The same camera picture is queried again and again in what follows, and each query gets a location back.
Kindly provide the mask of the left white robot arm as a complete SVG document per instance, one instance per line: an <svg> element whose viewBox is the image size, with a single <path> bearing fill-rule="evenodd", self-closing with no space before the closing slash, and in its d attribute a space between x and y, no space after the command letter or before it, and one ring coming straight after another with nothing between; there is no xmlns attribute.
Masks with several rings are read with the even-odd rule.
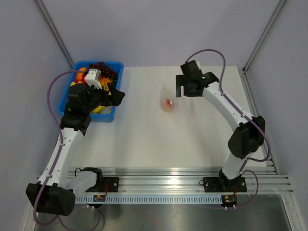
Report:
<svg viewBox="0 0 308 231"><path fill-rule="evenodd" d="M73 155L91 122L91 112L98 106L119 106L125 97L113 84L108 83L108 88L96 89L84 84L69 88L59 138L50 161L37 183L30 183L26 188L34 213L68 216L76 198L88 189L97 192L107 188L99 168L85 167L72 181L67 180L67 175Z"/></svg>

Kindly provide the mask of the clear zip top bag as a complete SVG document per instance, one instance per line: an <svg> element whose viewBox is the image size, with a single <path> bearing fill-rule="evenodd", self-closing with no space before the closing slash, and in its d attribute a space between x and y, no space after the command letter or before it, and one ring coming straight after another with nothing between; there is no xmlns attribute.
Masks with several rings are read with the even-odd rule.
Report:
<svg viewBox="0 0 308 231"><path fill-rule="evenodd" d="M174 110L174 97L169 88L162 83L162 89L160 94L160 106L165 112L172 112Z"/></svg>

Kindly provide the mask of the orange peach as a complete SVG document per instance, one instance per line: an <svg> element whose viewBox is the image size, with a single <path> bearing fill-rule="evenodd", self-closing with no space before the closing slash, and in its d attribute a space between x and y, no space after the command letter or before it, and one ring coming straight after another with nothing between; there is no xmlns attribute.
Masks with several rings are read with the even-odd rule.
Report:
<svg viewBox="0 0 308 231"><path fill-rule="evenodd" d="M170 98L162 99L160 105L165 112L172 112L174 109L174 102Z"/></svg>

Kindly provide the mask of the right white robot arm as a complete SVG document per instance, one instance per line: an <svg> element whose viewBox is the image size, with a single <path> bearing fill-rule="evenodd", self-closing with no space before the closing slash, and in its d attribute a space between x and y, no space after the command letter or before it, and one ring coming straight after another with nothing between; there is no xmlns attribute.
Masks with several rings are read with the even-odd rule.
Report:
<svg viewBox="0 0 308 231"><path fill-rule="evenodd" d="M265 120L253 116L232 101L212 73L203 73L195 60L181 65L182 74L176 76L176 96L203 97L225 118L233 131L228 140L230 155L219 171L218 184L229 191L241 177L241 172L251 157L264 143Z"/></svg>

